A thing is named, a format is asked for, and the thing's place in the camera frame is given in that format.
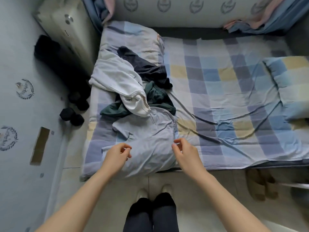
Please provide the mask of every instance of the person's left hand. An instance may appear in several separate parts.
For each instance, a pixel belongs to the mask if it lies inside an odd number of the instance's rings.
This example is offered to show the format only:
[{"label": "person's left hand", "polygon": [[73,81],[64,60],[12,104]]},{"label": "person's left hand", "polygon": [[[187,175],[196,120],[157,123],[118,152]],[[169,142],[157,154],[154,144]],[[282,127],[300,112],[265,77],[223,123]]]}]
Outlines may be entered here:
[{"label": "person's left hand", "polygon": [[130,150],[132,147],[126,143],[119,143],[110,148],[105,156],[101,170],[105,171],[110,177],[118,173],[128,158],[131,158]]}]

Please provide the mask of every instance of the black pants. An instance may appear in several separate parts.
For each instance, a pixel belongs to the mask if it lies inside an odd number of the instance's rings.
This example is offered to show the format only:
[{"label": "black pants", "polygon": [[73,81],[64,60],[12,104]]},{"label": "black pants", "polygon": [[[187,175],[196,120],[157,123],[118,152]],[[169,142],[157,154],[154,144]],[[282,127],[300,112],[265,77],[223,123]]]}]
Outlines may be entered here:
[{"label": "black pants", "polygon": [[161,193],[151,202],[141,198],[127,215],[123,232],[179,232],[176,205],[169,193]]}]

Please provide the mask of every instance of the black dumbbell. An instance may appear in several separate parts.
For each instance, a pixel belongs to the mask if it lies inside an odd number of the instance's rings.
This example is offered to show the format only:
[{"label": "black dumbbell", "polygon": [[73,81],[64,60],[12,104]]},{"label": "black dumbbell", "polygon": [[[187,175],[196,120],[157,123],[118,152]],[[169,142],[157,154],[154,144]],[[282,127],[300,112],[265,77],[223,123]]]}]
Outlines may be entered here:
[{"label": "black dumbbell", "polygon": [[70,107],[63,109],[60,113],[60,117],[64,121],[70,121],[70,123],[74,126],[80,126],[85,121],[80,114],[76,114]]},{"label": "black dumbbell", "polygon": [[79,92],[69,93],[68,99],[70,103],[75,104],[80,111],[86,111],[89,108],[89,103],[80,96]]}]

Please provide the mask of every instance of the forearm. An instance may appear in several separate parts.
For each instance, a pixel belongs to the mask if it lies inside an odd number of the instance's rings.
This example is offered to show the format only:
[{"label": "forearm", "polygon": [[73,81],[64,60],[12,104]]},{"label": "forearm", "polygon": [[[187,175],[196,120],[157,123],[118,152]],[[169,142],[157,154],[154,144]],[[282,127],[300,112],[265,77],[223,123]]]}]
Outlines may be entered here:
[{"label": "forearm", "polygon": [[227,232],[270,232],[206,170],[195,181],[209,197]]},{"label": "forearm", "polygon": [[36,232],[83,231],[109,179],[110,175],[100,169]]}]

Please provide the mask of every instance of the light gray shirt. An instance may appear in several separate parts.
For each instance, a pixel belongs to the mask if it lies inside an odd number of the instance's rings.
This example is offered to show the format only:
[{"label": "light gray shirt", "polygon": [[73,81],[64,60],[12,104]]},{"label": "light gray shirt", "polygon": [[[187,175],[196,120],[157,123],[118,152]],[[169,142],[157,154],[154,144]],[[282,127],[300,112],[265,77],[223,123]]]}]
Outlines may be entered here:
[{"label": "light gray shirt", "polygon": [[[176,159],[172,144],[176,127],[177,119],[167,110],[158,107],[151,107],[146,117],[131,114],[114,122],[114,131],[125,136],[126,143],[132,147],[132,158],[126,161],[118,177],[150,175],[174,167]],[[110,148],[102,148],[102,161]]]}]

